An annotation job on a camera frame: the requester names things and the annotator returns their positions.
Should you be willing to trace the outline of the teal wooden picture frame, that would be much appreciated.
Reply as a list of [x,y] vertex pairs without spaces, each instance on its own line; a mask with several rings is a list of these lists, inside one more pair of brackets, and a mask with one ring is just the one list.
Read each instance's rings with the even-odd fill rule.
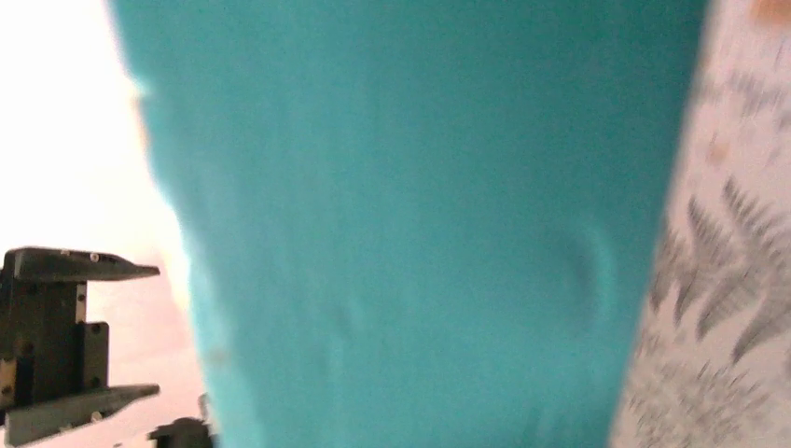
[[604,447],[702,1],[116,1],[224,447]]

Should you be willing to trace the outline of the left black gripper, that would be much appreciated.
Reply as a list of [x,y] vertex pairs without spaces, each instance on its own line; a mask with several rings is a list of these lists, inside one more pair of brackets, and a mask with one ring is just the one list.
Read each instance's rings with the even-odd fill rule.
[[86,283],[158,276],[157,266],[108,253],[26,246],[6,252],[3,275],[6,446],[58,436],[158,395],[156,384],[106,387],[109,326],[87,320]]

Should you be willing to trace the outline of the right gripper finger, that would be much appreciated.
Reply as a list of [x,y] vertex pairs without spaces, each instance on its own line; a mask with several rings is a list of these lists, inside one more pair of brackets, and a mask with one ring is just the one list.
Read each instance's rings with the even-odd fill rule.
[[147,434],[155,448],[215,448],[209,425],[200,419],[183,417],[159,426]]

